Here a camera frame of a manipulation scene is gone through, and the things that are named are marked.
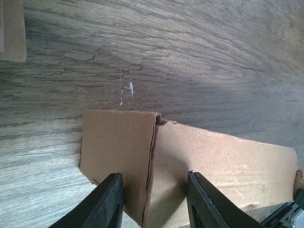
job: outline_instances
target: wooden floor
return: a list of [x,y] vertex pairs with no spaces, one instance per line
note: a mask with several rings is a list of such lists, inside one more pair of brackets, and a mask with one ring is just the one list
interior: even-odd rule
[[48,227],[94,188],[78,169],[87,108],[158,111],[304,165],[303,0],[24,4],[27,62],[0,62],[1,228]]

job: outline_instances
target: white scratch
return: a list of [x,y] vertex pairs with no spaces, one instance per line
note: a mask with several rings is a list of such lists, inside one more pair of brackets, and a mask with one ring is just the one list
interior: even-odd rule
[[120,105],[123,105],[123,92],[124,92],[124,88],[123,88],[123,74],[122,74],[122,69],[120,68]]
[[134,96],[134,90],[133,90],[133,83],[132,82],[130,82],[130,89],[131,89],[132,96]]
[[240,190],[235,190],[237,192],[237,196],[242,198],[242,204],[245,202],[244,194]]

